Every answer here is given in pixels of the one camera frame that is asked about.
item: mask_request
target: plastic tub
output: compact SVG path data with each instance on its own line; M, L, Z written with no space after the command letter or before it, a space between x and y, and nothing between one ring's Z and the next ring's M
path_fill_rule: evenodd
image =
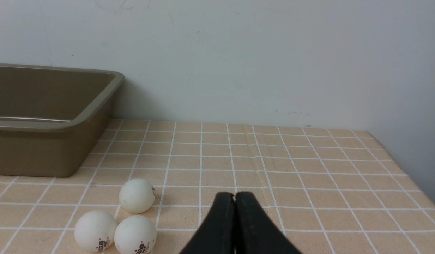
M74 174L123 80L114 71L0 65L0 175Z

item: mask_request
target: white wall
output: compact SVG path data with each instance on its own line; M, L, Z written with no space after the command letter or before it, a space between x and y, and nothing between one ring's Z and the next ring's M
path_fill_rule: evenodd
M119 117L368 129L435 200L435 0L0 0L0 62L120 71Z

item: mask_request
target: printed logo on ball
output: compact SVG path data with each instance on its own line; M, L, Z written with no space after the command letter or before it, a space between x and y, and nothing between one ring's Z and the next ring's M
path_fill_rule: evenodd
M146 251L148 250L149 246L150 246L150 242L148 242L147 245L145 245L143 241L140 241L139 248L135 249L134 252L135 252L135 254L146 253Z
M98 251L102 251L107 246L109 246L109 242L110 242L109 236L106 238L106 241L101 240L101 238L98 238L98 246L96 248L98 249Z

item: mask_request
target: bin rim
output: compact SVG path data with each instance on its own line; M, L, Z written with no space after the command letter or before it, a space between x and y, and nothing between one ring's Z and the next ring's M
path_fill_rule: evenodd
M123 83L125 76L117 71L106 71L101 69L80 69L69 67L52 67L19 64L0 64L0 67L22 68L22 69L45 69L51 71L79 71L89 73L112 74L114 79L99 93L99 95L74 119L65 122L40 122L40 121L16 121L0 120L2 131L25 131L25 132L62 132L74 128L92 118L100 108L114 95L116 90Z

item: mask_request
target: white ping pong ball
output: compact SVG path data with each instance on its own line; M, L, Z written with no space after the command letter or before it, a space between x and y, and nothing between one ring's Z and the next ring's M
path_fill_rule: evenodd
M155 189L148 180L134 178L126 182L119 193L122 208L132 214L150 209L155 201Z
M107 212L90 211L75 226L75 241L83 250L100 252L114 242L117 221Z
M146 254L156 243L156 227L142 215L133 215L115 230L115 247L121 254Z

